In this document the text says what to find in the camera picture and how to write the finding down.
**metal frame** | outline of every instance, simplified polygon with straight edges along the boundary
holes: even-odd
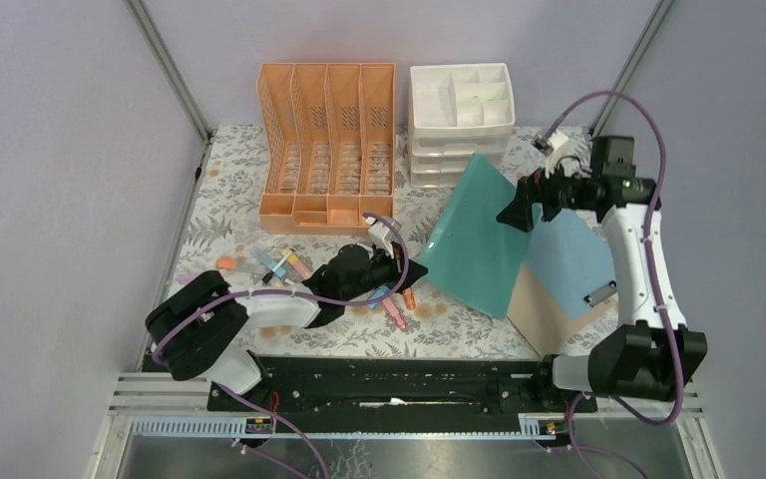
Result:
[[[676,3],[677,0],[659,0],[656,4],[653,13],[650,15],[647,24],[644,26],[644,30],[641,31],[641,35],[635,42],[635,46],[632,48],[629,58],[626,59],[626,63],[624,63],[620,74],[618,74],[618,78],[615,80],[614,85],[612,85],[613,90],[619,92],[626,91],[638,69],[638,65],[644,60],[650,45],[659,33],[659,28],[662,26],[662,23],[664,23]],[[600,111],[597,112],[597,116],[594,118],[594,123],[591,124],[591,133],[593,136],[598,136],[603,132],[606,123],[614,112],[617,102],[618,98],[609,97],[600,108]]]
[[[194,181],[187,193],[186,205],[181,213],[178,230],[175,234],[174,246],[172,251],[170,251],[164,279],[158,290],[155,304],[159,304],[168,293],[177,257],[186,236],[187,225],[194,207],[194,200],[202,180],[200,172],[209,158],[212,134],[144,2],[142,0],[125,0],[125,3],[134,15],[135,21],[143,32],[147,43],[152,49],[178,100],[181,102],[192,126],[204,141],[203,155],[195,169]],[[637,71],[638,65],[645,57],[652,41],[675,3],[676,0],[659,0],[633,47],[629,58],[615,80],[613,86],[615,90],[625,91],[627,89],[633,75]],[[592,125],[592,131],[595,135],[602,132],[614,111],[615,104],[616,99],[609,99],[598,112]],[[149,337],[146,335],[144,346],[148,345],[149,340]],[[144,351],[144,347],[140,349],[135,369],[139,369]],[[100,431],[99,441],[93,454],[93,460],[89,465],[87,477],[95,479],[114,479],[118,477],[119,470],[127,453],[128,441],[135,432],[142,433],[143,426],[141,426],[141,421],[145,421],[146,417],[151,417],[168,424],[174,424],[176,418],[203,418],[207,423],[211,422],[210,420],[212,419],[215,424],[221,424],[227,423],[228,420],[233,421],[245,417],[260,416],[259,413],[253,411],[233,414],[207,411],[206,405],[210,393],[210,384],[205,379],[197,378],[191,381],[178,382],[172,380],[171,376],[167,373],[135,372],[121,374],[108,415]],[[667,404],[651,401],[630,401],[630,403],[644,414],[653,417],[664,417],[669,409]],[[597,400],[597,407],[598,412],[593,415],[594,417],[631,417],[626,410],[609,399],[599,398]],[[558,413],[520,414],[522,431],[528,430],[530,421],[540,419],[562,419],[562,415]],[[689,384],[689,387],[686,388],[684,410],[677,422],[677,426],[693,476],[697,478],[722,479],[724,477],[723,470],[711,442],[706,419],[693,384]],[[421,439],[462,437],[464,439],[516,440],[524,437],[524,434],[458,436],[444,434],[398,434],[397,438],[412,438],[412,436]],[[294,437],[294,435],[287,434],[286,437]],[[350,435],[350,437],[346,438],[371,439],[388,437],[388,435]]]
[[[149,48],[151,48],[154,57],[157,59],[160,69],[163,70],[163,74],[166,75],[166,79],[169,80],[169,86],[172,87],[172,91],[175,92],[178,101],[181,102],[181,106],[184,108],[187,118],[190,119],[192,127],[195,128],[202,140],[209,141],[211,136],[209,126],[203,118],[197,102],[192,97],[192,92],[189,87],[187,87],[187,83],[184,82],[184,77],[181,75],[181,71],[178,70],[178,66],[175,65],[175,61],[172,59],[172,55],[169,53],[169,49],[166,47],[163,37],[160,36],[160,32],[157,30],[154,20],[152,20],[151,15],[148,13],[145,3],[142,0],[125,0],[125,3],[134,15],[134,20],[143,32],[146,43]]]
[[[692,475],[695,478],[723,479],[723,469],[712,445],[700,399],[693,383],[688,384],[685,393],[684,409],[676,425]],[[227,433],[221,426],[248,417],[262,416],[254,411],[233,414],[207,411],[206,405],[210,394],[210,383],[203,378],[174,381],[168,373],[164,372],[121,374],[108,411],[106,424],[109,427],[109,434],[107,434],[105,443],[96,451],[94,474],[90,477],[114,479],[118,476],[119,468],[127,452],[127,440],[132,434],[226,437]],[[645,415],[651,417],[665,417],[670,409],[669,404],[655,401],[630,400],[629,402]],[[599,398],[597,408],[597,413],[581,415],[597,419],[632,417],[623,407],[610,399]],[[320,439],[533,440],[539,439],[532,432],[534,421],[561,420],[562,418],[561,413],[519,414],[522,424],[521,434],[309,434],[309,437]],[[206,428],[193,430],[176,427],[184,422],[202,423],[206,425]],[[144,423],[160,426],[155,426],[152,430],[150,425]],[[280,434],[279,437],[291,439],[295,436],[293,434]]]

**clipboard clip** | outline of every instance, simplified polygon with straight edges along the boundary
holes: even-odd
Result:
[[[588,307],[595,307],[618,292],[618,284],[610,281],[582,298]]]

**marker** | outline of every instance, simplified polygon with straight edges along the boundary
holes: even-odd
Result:
[[[274,274],[277,272],[277,269],[283,266],[285,262],[289,260],[289,257],[292,255],[292,251],[290,251],[287,254],[284,254],[283,257],[280,259],[280,261],[277,262],[277,264],[274,267],[270,267],[271,271],[265,274],[265,276],[262,277],[262,283],[268,284],[269,281],[274,277]]]
[[[226,269],[228,271],[250,272],[252,274],[264,274],[268,272],[267,267],[261,266],[255,262],[237,261],[230,256],[221,256],[215,261],[215,267],[218,269]]]
[[[286,276],[286,270],[282,267],[277,267],[277,263],[274,262],[274,259],[271,259],[265,251],[256,246],[253,247],[251,251],[253,252],[253,256],[256,257],[259,262],[263,263],[268,270],[274,271],[274,274],[277,274],[278,277]]]
[[[395,323],[395,326],[397,326],[398,329],[402,331],[407,330],[407,321],[401,316],[400,309],[398,309],[398,306],[395,305],[395,302],[391,297],[383,299],[383,308],[386,309],[389,318],[392,319],[392,322]]]
[[[389,292],[389,288],[388,287],[380,286],[377,289],[375,289],[374,292],[372,292],[370,296],[368,296],[368,300],[377,299],[378,297],[382,296],[383,294],[386,294],[387,292]],[[377,307],[377,304],[380,304],[380,303],[379,302],[372,302],[371,304],[368,305],[368,307],[374,309],[375,307]]]
[[[292,265],[292,267],[295,268],[296,271],[298,271],[298,274],[301,275],[304,279],[309,279],[312,276],[312,271],[309,270],[308,267],[306,267],[306,264],[301,261],[301,258],[298,257],[297,254],[295,254],[295,251],[286,248],[283,250],[283,254],[289,255],[289,264]]]

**blue marker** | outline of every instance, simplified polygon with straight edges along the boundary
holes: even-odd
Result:
[[[389,288],[386,286],[380,286],[377,289],[374,290],[374,292],[371,293],[370,296],[368,296],[368,299],[377,299],[378,297],[382,296],[383,294],[386,294],[389,292]],[[379,302],[373,302],[368,305],[368,307],[374,309],[377,307],[377,304],[380,304]]]
[[[253,255],[259,262],[265,264],[265,267],[267,267],[268,270],[274,271],[274,274],[276,274],[277,277],[281,279],[286,277],[286,269],[283,267],[277,267],[277,263],[274,261],[274,259],[271,259],[268,254],[265,253],[265,251],[255,246],[253,248]]]

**pink marker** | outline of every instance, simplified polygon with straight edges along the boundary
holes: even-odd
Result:
[[[398,329],[406,331],[407,321],[405,321],[401,316],[401,310],[398,309],[398,306],[395,305],[395,302],[392,301],[391,298],[387,297],[383,299],[381,303],[383,304],[383,308],[386,309],[386,312],[389,313],[389,317],[392,319],[395,325],[398,326]]]

